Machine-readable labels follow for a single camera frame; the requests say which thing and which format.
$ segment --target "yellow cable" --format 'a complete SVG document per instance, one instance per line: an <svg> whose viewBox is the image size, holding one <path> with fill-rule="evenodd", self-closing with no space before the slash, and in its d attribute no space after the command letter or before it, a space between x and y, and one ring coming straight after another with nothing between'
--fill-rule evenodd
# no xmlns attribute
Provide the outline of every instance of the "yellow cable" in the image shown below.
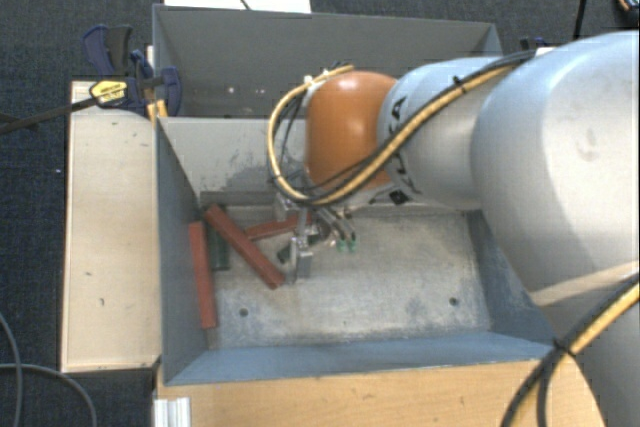
<svg viewBox="0 0 640 427"><path fill-rule="evenodd" d="M611 303L609 307L598 315L592 322L585 328L585 330L576 338L571 344L569 350L571 354L579 354L587 346L589 346L598 336L600 336L616 319L622 316L628 309L634 306L638 300L640 300L640 284L636 283L632 288L622 294L616 301ZM556 372L560 367L571 360L571 356L568 352L563 352L556 365ZM527 390L520 404L523 404L525 400L534 391L538 390L537 386L533 386Z"/></svg>
<svg viewBox="0 0 640 427"><path fill-rule="evenodd" d="M267 127L267 155L269 161L271 163L271 169L274 173L274 180L278 183L278 185L290 195L290 197L301 200L301 201L309 201L312 205L322 206L333 201L339 200L342 197L352 193L358 187L360 187L363 183L365 183L371 176L377 173L380 168L383 166L384 162L393 155L398 148L409 138L411 135L418 130L418 128L427 121L430 117L437 114L444 107L449 105L451 102L467 93L468 91L479 87L492 78L504 73L507 70L514 68L515 65L505 65L500 68L496 68L495 70L488 71L483 73L482 75L470 80L469 82L463 83L461 87L453 89L446 95L442 96L435 102L429 103L417 116L415 116L411 122L409 122L402 130L394 134L393 138L387 143L385 150L380 153L366 168L360 171L356 176L354 176L351 180L349 180L342 187L334 191L329 196L326 196L321 199L317 199L313 201L313 197L307 196L296 189L294 189L287 180L281 175L280 166L278 164L278 159L275 154L275 145L274 138L275 134L274 127L276 124L276 120L280 116L280 113L284 109L284 107L296 96L302 94L304 91L309 89L312 85L316 84L319 81L324 81L331 76L338 75L340 73L344 73L345 71L349 71L353 69L353 67L343 67L333 70L332 72L325 72L318 77L315 77L310 82L306 82L301 86L291 90L287 95L285 95L280 102L276 105L273 113L271 114L271 118L269 119L269 125Z"/></svg>
<svg viewBox="0 0 640 427"><path fill-rule="evenodd" d="M278 163L278 158L276 156L275 151L275 125L280 116L280 113L283 111L285 106L293 100L296 96L301 95L311 86L317 85L320 82L324 82L331 77L335 77L336 75L340 75L342 73L346 73L348 71L353 70L352 65L341 66L340 68L336 68L335 70L325 70L320 75L314 77L309 82L305 82L304 84L292 89L286 95L282 97L282 99L278 102L276 107L273 109L271 113L271 117L269 118L269 123L267 124L267 156L269 158L269 162L271 164L271 169L273 170L274 180L278 182L280 187L284 189L291 197L299 199L299 200L308 200L310 199L305 194L302 194L295 190L289 183L284 179L284 177L280 174L280 164Z"/></svg>

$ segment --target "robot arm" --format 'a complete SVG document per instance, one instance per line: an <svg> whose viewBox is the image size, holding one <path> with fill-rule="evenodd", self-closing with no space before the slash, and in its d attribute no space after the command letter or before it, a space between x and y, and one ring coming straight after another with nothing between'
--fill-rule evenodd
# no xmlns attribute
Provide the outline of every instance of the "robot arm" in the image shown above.
<svg viewBox="0 0 640 427"><path fill-rule="evenodd" d="M358 194L368 201L395 189L440 208L481 209L558 335L637 273L637 31L536 57L432 64L392 87L373 74L318 81L325 79L309 100L307 176L318 185L354 170L337 185L324 183L321 193L294 191L292 200L348 205ZM323 100L317 91L325 87ZM355 109L357 116L348 115ZM362 155L349 150L334 159L319 146ZM271 169L286 193L273 159ZM640 417L639 333L636 304L579 357L609 425Z"/></svg>

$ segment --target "bin floor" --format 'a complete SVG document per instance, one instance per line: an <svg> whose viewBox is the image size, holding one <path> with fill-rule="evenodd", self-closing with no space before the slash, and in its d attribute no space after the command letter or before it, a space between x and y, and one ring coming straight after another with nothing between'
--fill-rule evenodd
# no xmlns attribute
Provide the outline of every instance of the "bin floor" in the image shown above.
<svg viewBox="0 0 640 427"><path fill-rule="evenodd" d="M265 220L268 209L235 207L228 213L248 226ZM353 224L358 236L354 253L315 246L311 277L277 290L269 290L232 251L231 270L214 276L219 327L209 338L210 348L390 340L490 329L462 215L380 206L356 212ZM276 253L288 240L283 235L257 245L277 263Z"/></svg>

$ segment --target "metal bracket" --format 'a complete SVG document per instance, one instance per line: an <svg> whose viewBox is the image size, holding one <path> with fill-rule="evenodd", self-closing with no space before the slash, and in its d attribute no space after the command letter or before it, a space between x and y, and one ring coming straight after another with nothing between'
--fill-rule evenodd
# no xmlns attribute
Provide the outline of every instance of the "metal bracket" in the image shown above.
<svg viewBox="0 0 640 427"><path fill-rule="evenodd" d="M154 427L191 427L191 399L153 400Z"/></svg>

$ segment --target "plywood surface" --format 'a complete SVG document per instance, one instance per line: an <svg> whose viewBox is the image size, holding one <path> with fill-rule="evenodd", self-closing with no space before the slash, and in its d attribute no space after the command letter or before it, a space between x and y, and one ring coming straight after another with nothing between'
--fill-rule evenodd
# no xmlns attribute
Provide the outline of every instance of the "plywood surface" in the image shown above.
<svg viewBox="0 0 640 427"><path fill-rule="evenodd" d="M191 398L194 427L498 426L535 361L276 381L165 387ZM570 362L551 388L550 425L604 425L582 373ZM516 423L535 426L535 401Z"/></svg>
<svg viewBox="0 0 640 427"><path fill-rule="evenodd" d="M86 97L74 83L74 100ZM91 107L71 116L61 362L149 367L160 354L153 130Z"/></svg>

